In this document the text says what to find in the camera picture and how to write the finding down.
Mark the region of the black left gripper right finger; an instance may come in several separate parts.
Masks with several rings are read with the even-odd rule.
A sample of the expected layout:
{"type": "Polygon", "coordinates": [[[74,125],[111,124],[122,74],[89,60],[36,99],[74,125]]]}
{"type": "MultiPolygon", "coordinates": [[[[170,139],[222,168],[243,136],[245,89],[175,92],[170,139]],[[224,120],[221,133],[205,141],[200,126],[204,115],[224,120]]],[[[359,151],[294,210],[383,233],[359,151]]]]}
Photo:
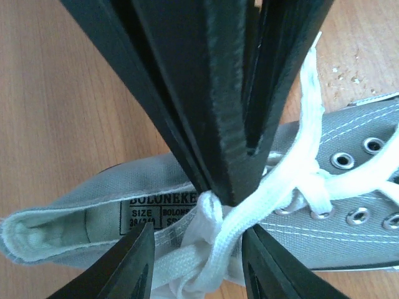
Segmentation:
{"type": "Polygon", "coordinates": [[[243,234],[242,261],[248,298],[347,298],[259,225],[243,234]]]}

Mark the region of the white shoelace of sneaker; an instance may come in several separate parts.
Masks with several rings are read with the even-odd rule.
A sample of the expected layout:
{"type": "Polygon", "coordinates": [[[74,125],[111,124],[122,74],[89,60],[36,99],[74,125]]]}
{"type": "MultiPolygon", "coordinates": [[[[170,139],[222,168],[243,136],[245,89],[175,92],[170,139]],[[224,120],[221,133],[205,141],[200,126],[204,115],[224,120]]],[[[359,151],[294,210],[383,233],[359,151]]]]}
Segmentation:
{"type": "Polygon", "coordinates": [[[203,298],[243,283],[242,239],[259,225],[307,267],[398,265],[398,94],[325,114],[312,47],[301,114],[283,125],[258,189],[228,208],[212,193],[156,234],[152,298],[203,298]]]}

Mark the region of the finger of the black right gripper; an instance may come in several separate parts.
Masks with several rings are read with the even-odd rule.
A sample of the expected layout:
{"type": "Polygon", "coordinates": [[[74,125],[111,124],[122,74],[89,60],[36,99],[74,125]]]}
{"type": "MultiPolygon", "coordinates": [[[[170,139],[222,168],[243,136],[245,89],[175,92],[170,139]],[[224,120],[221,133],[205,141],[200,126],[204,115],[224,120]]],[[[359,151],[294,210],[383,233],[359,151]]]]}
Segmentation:
{"type": "Polygon", "coordinates": [[[244,1],[64,1],[198,191],[249,195],[241,92],[244,1]]]}
{"type": "Polygon", "coordinates": [[[332,1],[246,1],[243,106],[246,159],[237,206],[258,187],[284,106],[332,1]]]}

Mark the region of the grey sneaker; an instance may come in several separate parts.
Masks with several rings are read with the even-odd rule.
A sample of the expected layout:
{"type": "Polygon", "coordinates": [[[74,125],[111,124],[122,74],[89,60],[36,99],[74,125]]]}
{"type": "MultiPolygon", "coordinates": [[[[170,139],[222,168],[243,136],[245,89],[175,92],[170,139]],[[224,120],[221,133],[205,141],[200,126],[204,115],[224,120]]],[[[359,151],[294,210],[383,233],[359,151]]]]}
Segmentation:
{"type": "MultiPolygon", "coordinates": [[[[398,94],[351,103],[323,117],[315,159],[271,181],[260,225],[312,270],[398,266],[398,94]]],[[[113,166],[44,207],[1,222],[1,252],[13,262],[87,268],[137,224],[155,227],[163,261],[200,255],[209,240],[198,194],[172,154],[113,166]]]]}

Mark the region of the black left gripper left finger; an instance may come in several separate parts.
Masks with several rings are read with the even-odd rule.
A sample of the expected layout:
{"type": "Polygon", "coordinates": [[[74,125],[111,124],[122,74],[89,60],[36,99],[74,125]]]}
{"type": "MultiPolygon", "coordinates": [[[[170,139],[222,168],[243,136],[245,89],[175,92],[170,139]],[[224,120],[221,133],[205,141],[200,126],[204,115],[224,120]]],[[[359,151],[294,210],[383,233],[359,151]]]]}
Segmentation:
{"type": "Polygon", "coordinates": [[[49,297],[150,298],[154,263],[153,224],[140,224],[91,267],[49,297]]]}

